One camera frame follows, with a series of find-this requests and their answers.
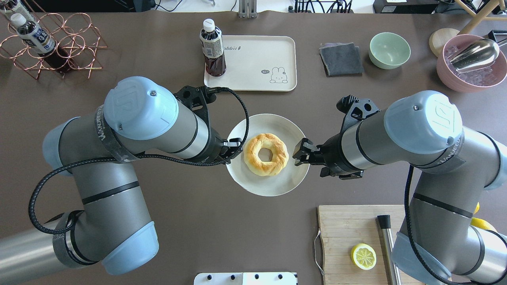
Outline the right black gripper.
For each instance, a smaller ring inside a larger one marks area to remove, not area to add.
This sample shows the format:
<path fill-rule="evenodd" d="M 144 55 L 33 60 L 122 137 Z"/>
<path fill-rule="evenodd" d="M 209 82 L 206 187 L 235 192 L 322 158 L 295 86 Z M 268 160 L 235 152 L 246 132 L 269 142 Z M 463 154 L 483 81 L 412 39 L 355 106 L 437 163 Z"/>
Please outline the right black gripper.
<path fill-rule="evenodd" d="M 345 157 L 342 150 L 343 135 L 335 135 L 324 144 L 318 145 L 323 158 L 324 167 L 320 171 L 320 177 L 338 177 L 340 180 L 353 180 L 363 177 L 363 170 L 353 166 Z M 295 146 L 293 155 L 294 166 L 303 164 L 319 165 L 318 148 L 308 138 L 302 138 Z"/>

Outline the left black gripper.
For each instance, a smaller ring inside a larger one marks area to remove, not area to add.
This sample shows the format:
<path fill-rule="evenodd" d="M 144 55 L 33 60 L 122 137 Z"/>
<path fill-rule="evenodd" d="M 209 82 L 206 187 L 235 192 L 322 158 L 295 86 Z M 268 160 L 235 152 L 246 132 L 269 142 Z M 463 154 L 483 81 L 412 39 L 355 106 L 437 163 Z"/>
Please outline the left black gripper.
<path fill-rule="evenodd" d="M 230 164 L 231 160 L 241 154 L 236 151 L 242 146 L 241 138 L 223 139 L 214 129 L 210 129 L 210 135 L 206 145 L 206 163 L 225 160 L 223 164 Z"/>

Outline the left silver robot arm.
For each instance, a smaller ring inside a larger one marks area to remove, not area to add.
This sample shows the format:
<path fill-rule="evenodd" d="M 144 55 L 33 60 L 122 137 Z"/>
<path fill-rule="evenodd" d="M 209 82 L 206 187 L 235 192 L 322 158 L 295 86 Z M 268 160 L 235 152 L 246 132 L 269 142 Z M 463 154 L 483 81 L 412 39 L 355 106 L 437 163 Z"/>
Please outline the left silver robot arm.
<path fill-rule="evenodd" d="M 154 258 L 157 233 L 132 162 L 229 163 L 245 139 L 223 139 L 210 126 L 207 105 L 219 92 L 231 89 L 185 86 L 172 94 L 150 79 L 131 76 L 111 89 L 93 114 L 49 132 L 43 154 L 53 170 L 30 197 L 33 229 L 1 240 L 1 284 L 96 263 L 121 275 Z M 84 208 L 40 222 L 36 199 L 58 173 L 74 178 Z"/>

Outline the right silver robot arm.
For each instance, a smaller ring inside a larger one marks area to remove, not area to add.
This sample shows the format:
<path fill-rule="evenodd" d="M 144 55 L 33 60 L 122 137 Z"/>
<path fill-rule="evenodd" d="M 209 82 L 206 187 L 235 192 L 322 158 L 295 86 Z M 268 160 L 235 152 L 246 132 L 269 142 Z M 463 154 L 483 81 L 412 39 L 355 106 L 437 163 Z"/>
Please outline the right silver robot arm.
<path fill-rule="evenodd" d="M 369 99 L 346 96 L 341 131 L 320 145 L 304 138 L 296 165 L 322 165 L 321 177 L 362 177 L 364 170 L 398 161 L 410 164 L 405 218 L 392 260 L 428 285 L 452 274 L 471 285 L 506 284 L 506 236 L 471 225 L 485 190 L 506 181 L 506 146 L 464 127 L 458 108 L 429 90 L 380 110 Z"/>

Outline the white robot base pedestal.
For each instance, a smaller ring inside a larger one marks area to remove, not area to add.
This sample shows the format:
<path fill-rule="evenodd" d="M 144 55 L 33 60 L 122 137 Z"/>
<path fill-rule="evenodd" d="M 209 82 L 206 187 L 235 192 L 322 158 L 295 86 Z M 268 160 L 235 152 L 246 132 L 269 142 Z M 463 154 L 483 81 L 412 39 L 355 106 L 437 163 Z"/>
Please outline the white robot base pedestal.
<path fill-rule="evenodd" d="M 194 285 L 297 285 L 295 272 L 222 272 L 201 273 Z"/>

